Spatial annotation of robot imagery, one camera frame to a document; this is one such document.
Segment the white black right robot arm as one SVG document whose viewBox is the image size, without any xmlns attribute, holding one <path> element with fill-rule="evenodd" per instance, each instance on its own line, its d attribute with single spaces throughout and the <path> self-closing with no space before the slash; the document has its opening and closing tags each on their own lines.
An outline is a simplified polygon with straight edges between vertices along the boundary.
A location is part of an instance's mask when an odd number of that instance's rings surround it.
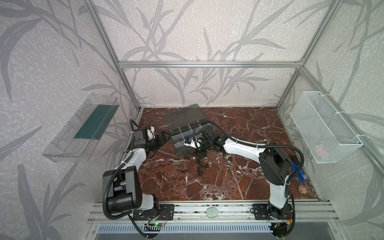
<svg viewBox="0 0 384 240">
<path fill-rule="evenodd" d="M 293 178 L 303 169 L 305 157 L 302 151 L 294 146 L 278 145 L 276 143 L 255 144 L 236 139 L 224 134 L 219 136 L 215 132 L 201 132 L 201 137 L 191 137 L 190 143 L 185 142 L 196 149 L 197 154 L 203 156 L 210 150 L 230 155 L 238 155 L 259 163 L 266 180 L 270 186 L 268 202 L 268 214 L 273 219 L 282 217 L 287 209 L 289 198 L 289 185 Z M 298 169 L 293 173 L 292 161 L 284 149 L 292 149 L 300 156 L 296 161 Z"/>
</svg>

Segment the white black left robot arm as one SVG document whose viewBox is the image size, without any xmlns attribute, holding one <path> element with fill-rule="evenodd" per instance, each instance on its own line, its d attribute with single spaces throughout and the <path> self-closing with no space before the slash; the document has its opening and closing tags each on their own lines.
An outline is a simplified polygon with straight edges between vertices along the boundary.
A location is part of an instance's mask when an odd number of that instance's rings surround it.
<svg viewBox="0 0 384 240">
<path fill-rule="evenodd" d="M 117 220 L 133 213 L 153 219 L 161 213 L 158 198 L 144 194 L 138 170 L 149 153 L 155 154 L 169 140 L 165 131 L 155 133 L 154 127 L 140 128 L 130 120 L 133 137 L 126 150 L 126 157 L 118 167 L 103 174 L 103 213 L 110 220 Z"/>
</svg>

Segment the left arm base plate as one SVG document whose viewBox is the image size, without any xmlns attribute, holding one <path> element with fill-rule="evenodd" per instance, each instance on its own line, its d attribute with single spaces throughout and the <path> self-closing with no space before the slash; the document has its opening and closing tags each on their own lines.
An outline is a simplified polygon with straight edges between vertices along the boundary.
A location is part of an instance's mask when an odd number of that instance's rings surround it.
<svg viewBox="0 0 384 240">
<path fill-rule="evenodd" d="M 149 221 L 152 219 L 171 221 L 173 220 L 174 213 L 174 204 L 160 204 L 158 209 L 150 209 L 142 212 L 134 211 L 133 219 L 135 221 Z"/>
</svg>

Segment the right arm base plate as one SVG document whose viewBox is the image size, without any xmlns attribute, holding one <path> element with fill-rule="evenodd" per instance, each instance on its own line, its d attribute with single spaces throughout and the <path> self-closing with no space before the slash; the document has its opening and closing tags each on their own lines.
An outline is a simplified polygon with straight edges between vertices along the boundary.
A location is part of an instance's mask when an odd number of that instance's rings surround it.
<svg viewBox="0 0 384 240">
<path fill-rule="evenodd" d="M 291 204 L 286 204 L 283 209 L 278 209 L 271 204 L 253 204 L 250 212 L 256 220 L 288 221 L 294 211 Z"/>
</svg>

